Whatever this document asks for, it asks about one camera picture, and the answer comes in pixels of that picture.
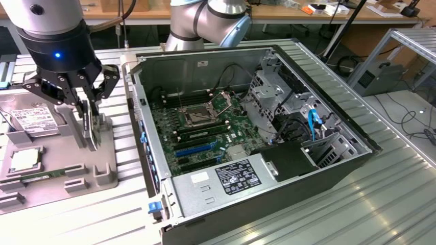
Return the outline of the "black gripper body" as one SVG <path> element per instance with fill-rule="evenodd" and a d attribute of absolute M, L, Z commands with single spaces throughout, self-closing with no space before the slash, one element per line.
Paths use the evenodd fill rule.
<path fill-rule="evenodd" d="M 61 34 L 37 35 L 23 28 L 17 28 L 17 33 L 43 79 L 61 86 L 57 77 L 64 75 L 75 88 L 95 82 L 101 62 L 95 55 L 84 20 Z"/>

